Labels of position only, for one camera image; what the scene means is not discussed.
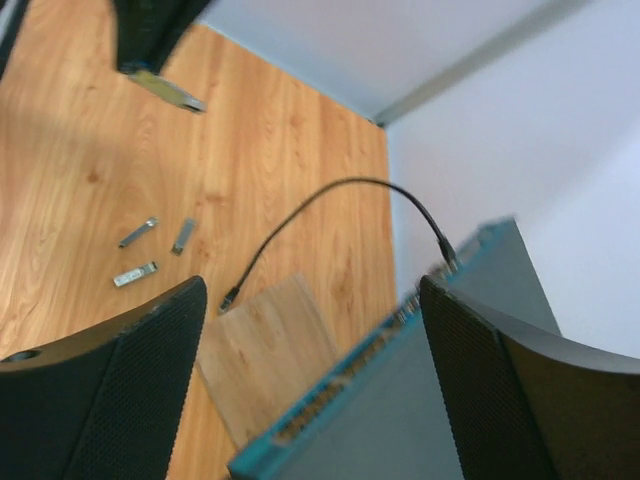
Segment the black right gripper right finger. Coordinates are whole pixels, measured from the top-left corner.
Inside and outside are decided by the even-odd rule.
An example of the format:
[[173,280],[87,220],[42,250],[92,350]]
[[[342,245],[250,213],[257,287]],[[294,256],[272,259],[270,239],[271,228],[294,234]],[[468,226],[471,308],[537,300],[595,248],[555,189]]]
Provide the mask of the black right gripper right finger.
[[463,476],[635,479],[639,362],[430,278],[420,305]]

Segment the blue-faced grey network switch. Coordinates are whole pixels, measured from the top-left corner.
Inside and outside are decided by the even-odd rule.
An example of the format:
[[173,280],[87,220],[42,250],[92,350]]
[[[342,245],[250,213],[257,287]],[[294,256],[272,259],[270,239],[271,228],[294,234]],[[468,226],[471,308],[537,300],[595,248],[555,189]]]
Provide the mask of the blue-faced grey network switch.
[[[558,324],[516,221],[481,225],[433,279],[549,332]],[[233,479],[458,479],[419,294],[399,306],[228,465]]]

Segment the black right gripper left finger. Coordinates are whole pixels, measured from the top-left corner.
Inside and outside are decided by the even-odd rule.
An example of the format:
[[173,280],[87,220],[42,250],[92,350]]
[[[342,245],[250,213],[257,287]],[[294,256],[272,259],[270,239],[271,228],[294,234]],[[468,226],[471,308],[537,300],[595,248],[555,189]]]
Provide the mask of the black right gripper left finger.
[[207,308],[193,276],[1,362],[4,479],[163,479]]

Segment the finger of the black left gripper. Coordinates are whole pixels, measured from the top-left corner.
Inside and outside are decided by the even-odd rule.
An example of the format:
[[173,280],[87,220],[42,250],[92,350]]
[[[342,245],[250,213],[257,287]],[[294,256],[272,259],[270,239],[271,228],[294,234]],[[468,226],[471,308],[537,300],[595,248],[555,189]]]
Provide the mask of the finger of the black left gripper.
[[160,73],[209,0],[114,0],[116,69]]

